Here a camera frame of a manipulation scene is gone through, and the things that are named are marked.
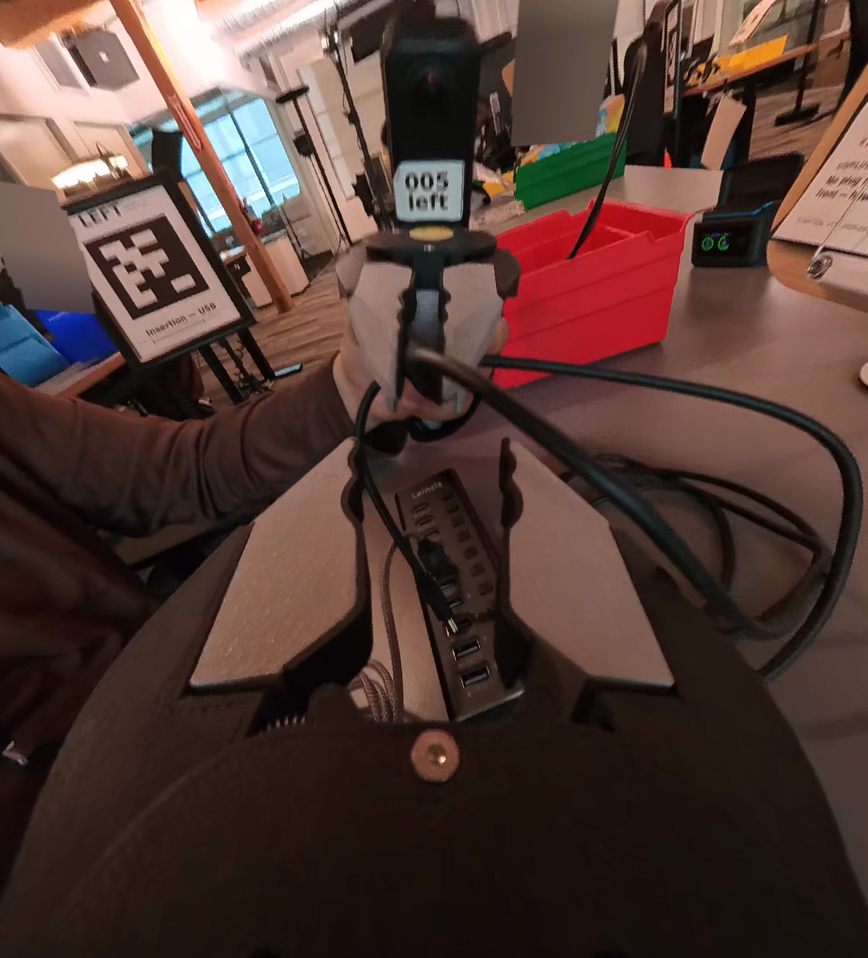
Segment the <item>black easel stand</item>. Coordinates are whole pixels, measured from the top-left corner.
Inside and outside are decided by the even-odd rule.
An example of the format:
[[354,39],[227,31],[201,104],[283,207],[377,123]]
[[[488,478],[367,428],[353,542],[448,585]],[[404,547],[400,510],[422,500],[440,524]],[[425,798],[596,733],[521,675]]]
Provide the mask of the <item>black easel stand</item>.
[[280,382],[304,371],[299,361],[272,361],[254,328],[220,336],[192,356],[205,385],[206,399],[223,394],[232,404],[267,394]]

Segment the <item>framed marker sign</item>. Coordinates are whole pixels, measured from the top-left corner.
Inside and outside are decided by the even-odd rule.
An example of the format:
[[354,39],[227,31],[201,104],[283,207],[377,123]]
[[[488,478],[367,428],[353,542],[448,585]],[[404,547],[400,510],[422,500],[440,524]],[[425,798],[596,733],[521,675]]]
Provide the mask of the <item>framed marker sign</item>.
[[69,201],[92,303],[133,369],[248,329],[255,317],[169,174]]

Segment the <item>blue plastic bin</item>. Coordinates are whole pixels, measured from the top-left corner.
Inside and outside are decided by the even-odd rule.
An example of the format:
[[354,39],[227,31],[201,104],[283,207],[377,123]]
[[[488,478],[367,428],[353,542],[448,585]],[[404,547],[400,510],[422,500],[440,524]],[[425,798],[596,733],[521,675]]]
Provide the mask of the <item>blue plastic bin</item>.
[[73,375],[118,353],[94,313],[35,310],[33,323],[0,303],[0,372],[29,387]]

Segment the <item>red plastic bin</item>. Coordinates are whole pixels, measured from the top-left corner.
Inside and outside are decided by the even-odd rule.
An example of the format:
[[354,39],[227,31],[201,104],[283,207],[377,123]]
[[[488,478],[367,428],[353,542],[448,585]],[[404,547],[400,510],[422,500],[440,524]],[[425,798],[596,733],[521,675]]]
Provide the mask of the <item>red plastic bin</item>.
[[517,258],[502,356],[586,365],[662,342],[692,215],[606,200],[578,254],[586,216],[560,210],[498,237]]

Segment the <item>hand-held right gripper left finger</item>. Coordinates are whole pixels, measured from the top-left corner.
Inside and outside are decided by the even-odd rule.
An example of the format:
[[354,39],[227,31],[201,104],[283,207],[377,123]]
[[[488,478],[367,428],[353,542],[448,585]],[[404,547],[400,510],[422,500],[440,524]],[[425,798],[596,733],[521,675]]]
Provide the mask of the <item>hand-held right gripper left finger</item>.
[[363,483],[346,440],[253,523],[192,688],[346,686],[371,653]]

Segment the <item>orange wooden post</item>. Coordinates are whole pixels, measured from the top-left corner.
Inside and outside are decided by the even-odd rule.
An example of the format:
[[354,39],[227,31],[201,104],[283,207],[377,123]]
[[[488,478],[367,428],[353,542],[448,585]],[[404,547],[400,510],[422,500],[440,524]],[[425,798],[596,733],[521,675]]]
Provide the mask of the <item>orange wooden post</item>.
[[155,86],[163,96],[165,105],[198,159],[203,173],[211,183],[273,305],[281,314],[290,312],[293,304],[284,280],[268,257],[265,246],[244,216],[236,189],[212,147],[208,134],[196,115],[193,103],[180,84],[149,19],[138,2],[112,1],[111,5]]

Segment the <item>green plastic bin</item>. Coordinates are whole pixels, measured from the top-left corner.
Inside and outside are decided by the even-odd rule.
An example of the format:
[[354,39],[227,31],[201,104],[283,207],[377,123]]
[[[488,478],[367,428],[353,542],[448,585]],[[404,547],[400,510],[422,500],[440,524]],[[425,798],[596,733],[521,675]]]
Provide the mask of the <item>green plastic bin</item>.
[[514,174],[514,197],[531,210],[602,185],[616,139],[605,134],[522,164]]

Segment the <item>black multi-port usb hub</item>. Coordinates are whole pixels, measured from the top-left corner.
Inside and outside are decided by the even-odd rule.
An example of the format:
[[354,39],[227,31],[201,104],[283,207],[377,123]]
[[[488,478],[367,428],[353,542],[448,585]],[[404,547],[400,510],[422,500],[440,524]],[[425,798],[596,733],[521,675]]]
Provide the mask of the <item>black multi-port usb hub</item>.
[[504,685],[495,661],[498,551],[460,476],[441,471],[395,495],[405,537],[450,605],[452,632],[428,611],[428,633],[448,717],[486,721],[523,692]]

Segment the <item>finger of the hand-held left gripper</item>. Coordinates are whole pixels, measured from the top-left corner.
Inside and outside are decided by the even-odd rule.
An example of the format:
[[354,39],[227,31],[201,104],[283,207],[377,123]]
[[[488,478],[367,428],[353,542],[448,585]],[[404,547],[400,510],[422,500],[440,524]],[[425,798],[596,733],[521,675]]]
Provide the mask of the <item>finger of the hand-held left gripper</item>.
[[476,366],[502,325],[503,300],[495,290],[458,290],[450,294],[444,324],[444,355],[454,363]]
[[380,392],[371,408],[395,409],[400,314],[409,269],[369,259],[366,247],[352,247],[338,258],[336,278],[346,312],[336,357],[336,386],[344,406],[357,409],[375,383]]

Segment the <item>black device with green display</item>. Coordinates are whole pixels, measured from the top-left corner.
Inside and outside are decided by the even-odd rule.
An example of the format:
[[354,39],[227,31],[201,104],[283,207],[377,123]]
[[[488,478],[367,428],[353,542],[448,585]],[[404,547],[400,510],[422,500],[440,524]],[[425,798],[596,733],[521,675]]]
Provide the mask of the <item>black device with green display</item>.
[[692,235],[691,264],[703,268],[759,267],[783,200],[799,176],[804,155],[791,151],[729,167],[714,208]]

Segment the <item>person's left forearm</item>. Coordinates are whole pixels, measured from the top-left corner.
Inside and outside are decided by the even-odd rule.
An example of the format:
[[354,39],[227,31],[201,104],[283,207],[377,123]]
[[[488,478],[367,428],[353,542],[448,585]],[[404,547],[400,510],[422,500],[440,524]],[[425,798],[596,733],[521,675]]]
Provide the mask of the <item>person's left forearm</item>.
[[330,364],[184,422],[63,400],[0,375],[0,483],[128,536],[261,508],[352,430]]

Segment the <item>instruction sheet board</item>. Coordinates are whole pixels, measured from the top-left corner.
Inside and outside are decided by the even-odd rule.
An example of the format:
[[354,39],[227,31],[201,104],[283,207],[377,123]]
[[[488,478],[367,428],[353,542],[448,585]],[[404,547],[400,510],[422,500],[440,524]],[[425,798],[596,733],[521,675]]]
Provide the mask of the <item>instruction sheet board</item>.
[[868,63],[783,201],[767,264],[790,289],[868,313]]

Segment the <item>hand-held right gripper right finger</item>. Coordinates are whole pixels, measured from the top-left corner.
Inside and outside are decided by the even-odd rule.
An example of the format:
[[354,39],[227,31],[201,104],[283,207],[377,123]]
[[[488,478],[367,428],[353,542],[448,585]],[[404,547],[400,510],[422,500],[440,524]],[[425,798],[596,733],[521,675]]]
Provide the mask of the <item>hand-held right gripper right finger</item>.
[[502,443],[499,486],[508,620],[588,677],[672,687],[608,521],[515,440]]

